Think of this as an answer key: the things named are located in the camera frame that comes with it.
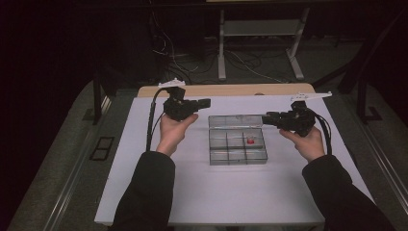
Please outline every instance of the table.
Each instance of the table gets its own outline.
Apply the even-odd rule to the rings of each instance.
[[[172,159],[176,165],[170,225],[315,225],[324,222],[301,176],[307,162],[273,126],[263,126],[268,161],[265,165],[210,166],[208,116],[264,114],[291,109],[291,95],[314,92],[308,84],[185,86],[186,99],[212,99],[209,109],[187,131]],[[95,222],[110,225],[136,163],[144,151],[148,109],[157,88],[140,89],[126,122],[103,192]],[[157,99],[157,118],[166,94]],[[322,99],[306,102],[332,128],[334,155],[354,184],[370,197]],[[159,141],[153,136],[152,146]]]

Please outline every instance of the black sleeve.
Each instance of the black sleeve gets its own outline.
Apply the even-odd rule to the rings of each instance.
[[[143,153],[109,230],[166,230],[174,172],[175,164],[168,156],[153,151]]]
[[[330,231],[395,230],[335,156],[315,159],[302,174]]]

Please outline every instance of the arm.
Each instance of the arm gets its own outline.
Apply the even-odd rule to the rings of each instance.
[[[182,122],[167,115],[161,119],[161,137],[156,151],[140,156],[131,183],[119,201],[114,224],[116,230],[166,230],[173,200],[175,164],[170,156],[183,140],[187,128],[198,115]]]
[[[314,127],[305,138],[283,130],[280,134],[293,141],[309,162],[302,174],[330,230],[394,230],[378,207],[352,184],[337,158],[324,155],[319,129]]]

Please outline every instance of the person's right hand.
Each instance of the person's right hand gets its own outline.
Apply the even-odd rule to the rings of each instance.
[[[279,130],[279,133],[291,140],[294,147],[300,152],[309,163],[318,157],[324,156],[323,141],[321,139],[321,131],[313,127],[309,134],[302,138],[297,133],[291,131]]]

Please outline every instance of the clear plastic container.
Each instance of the clear plastic container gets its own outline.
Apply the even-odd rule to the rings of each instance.
[[[268,160],[260,115],[209,116],[210,165],[256,165]]]

